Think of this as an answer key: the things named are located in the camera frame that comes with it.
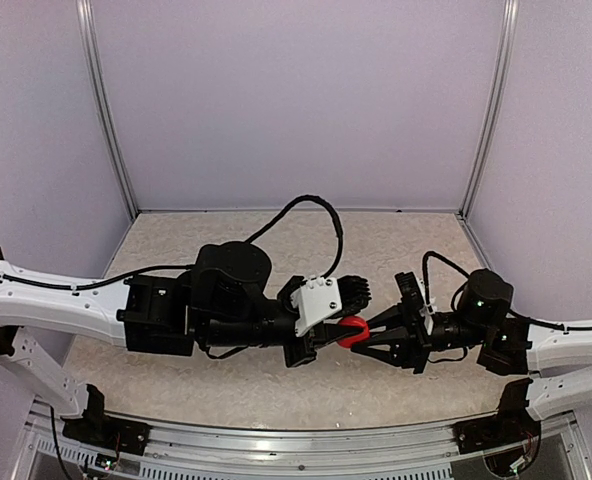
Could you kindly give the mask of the red earbud charging case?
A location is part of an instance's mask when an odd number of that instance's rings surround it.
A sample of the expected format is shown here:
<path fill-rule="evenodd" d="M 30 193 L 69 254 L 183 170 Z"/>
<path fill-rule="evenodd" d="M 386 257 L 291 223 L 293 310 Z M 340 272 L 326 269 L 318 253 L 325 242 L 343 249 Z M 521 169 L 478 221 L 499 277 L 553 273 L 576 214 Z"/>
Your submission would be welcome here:
<path fill-rule="evenodd" d="M 350 335 L 344 336 L 337 341 L 337 344 L 345 349 L 350 349 L 354 344 L 367 340 L 370 337 L 370 331 L 365 319 L 359 316 L 349 316 L 338 322 Z"/>

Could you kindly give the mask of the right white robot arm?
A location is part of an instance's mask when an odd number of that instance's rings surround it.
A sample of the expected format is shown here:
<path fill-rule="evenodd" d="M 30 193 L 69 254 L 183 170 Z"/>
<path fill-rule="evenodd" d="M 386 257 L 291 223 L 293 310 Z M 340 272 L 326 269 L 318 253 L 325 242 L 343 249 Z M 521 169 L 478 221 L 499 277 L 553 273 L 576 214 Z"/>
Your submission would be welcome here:
<path fill-rule="evenodd" d="M 517 378 L 487 423 L 494 442 L 511 442 L 526 414 L 541 421 L 592 403 L 592 321 L 553 323 L 512 312 L 513 287 L 489 269 L 467 276 L 448 312 L 430 306 L 413 273 L 395 279 L 400 302 L 368 320 L 368 335 L 351 351 L 421 374 L 433 353 L 478 348 L 478 365 Z"/>

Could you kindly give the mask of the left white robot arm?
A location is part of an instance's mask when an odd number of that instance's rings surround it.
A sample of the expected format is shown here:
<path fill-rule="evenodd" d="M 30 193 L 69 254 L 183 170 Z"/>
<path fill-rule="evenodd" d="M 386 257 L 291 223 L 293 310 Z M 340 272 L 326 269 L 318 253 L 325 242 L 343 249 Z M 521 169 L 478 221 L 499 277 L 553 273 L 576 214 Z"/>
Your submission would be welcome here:
<path fill-rule="evenodd" d="M 358 334 L 345 317 L 370 302 L 359 276 L 291 278 L 275 298 L 265 293 L 272 264 L 241 241 L 203 246 L 190 265 L 145 267 L 89 280 L 29 271 L 0 249 L 0 365 L 75 420 L 97 445 L 116 434 L 103 394 L 68 374 L 37 342 L 35 328 L 100 340 L 132 352 L 189 356 L 214 347 L 232 356 L 280 347 L 288 367 L 312 362 L 320 348 Z"/>

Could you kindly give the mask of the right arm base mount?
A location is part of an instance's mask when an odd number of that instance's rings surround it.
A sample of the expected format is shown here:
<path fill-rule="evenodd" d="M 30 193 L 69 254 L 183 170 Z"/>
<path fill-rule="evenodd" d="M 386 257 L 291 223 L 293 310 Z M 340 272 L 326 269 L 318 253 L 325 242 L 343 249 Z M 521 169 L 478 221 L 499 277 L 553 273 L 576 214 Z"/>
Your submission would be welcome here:
<path fill-rule="evenodd" d="M 508 383 L 494 413 L 456 422 L 452 429 L 459 453 L 494 449 L 539 436 L 541 422 L 527 412 L 527 390 L 532 383 L 529 378 Z"/>

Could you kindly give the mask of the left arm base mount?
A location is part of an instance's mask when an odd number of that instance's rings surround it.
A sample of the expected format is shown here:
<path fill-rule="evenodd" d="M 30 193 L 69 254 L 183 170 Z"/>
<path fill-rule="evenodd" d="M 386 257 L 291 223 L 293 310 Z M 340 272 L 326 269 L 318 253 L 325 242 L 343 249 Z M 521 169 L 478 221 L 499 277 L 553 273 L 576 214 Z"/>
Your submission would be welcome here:
<path fill-rule="evenodd" d="M 152 427 L 144 422 L 108 415 L 104 394 L 92 384 L 86 384 L 85 388 L 85 408 L 77 418 L 64 420 L 63 435 L 84 444 L 111 449 L 117 454 L 143 456 Z"/>

